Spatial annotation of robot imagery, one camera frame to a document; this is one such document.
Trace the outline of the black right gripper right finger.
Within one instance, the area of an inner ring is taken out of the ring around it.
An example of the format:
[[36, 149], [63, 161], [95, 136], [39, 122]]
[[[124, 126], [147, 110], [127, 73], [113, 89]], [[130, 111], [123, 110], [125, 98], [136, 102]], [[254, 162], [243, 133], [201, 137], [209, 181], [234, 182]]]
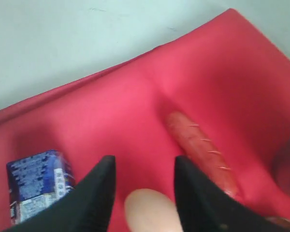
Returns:
[[185, 232], [276, 232], [278, 226], [218, 188], [192, 161], [175, 159], [174, 194]]

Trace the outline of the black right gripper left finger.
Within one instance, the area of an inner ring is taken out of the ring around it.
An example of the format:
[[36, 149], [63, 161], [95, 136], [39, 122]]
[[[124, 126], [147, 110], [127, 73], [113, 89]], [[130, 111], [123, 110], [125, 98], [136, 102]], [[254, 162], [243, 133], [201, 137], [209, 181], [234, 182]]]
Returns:
[[9, 232], [105, 232], [116, 191], [116, 159], [104, 156], [75, 188]]

